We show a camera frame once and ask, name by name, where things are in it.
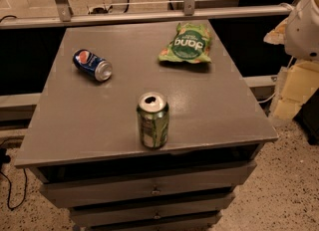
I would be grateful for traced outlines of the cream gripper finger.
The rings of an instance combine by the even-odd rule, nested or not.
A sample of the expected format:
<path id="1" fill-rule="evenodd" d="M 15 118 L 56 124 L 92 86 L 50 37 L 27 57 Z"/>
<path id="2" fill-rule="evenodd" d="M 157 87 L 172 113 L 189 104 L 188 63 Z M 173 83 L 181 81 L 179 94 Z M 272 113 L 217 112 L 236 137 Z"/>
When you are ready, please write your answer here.
<path id="1" fill-rule="evenodd" d="M 282 86 L 272 115 L 293 119 L 319 89 L 319 62 L 298 60 L 287 70 Z"/>
<path id="2" fill-rule="evenodd" d="M 285 41 L 287 21 L 287 18 L 282 20 L 274 29 L 264 36 L 263 41 L 272 45 L 283 45 Z"/>

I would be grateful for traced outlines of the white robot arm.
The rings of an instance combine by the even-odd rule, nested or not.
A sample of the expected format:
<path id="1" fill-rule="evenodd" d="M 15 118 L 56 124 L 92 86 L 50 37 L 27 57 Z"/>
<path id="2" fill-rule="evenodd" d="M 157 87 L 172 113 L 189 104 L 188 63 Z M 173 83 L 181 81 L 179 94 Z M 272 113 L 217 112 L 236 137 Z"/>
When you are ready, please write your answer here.
<path id="1" fill-rule="evenodd" d="M 263 41 L 283 45 L 296 63 L 278 75 L 274 117 L 293 119 L 319 89 L 319 0 L 300 0 Z"/>

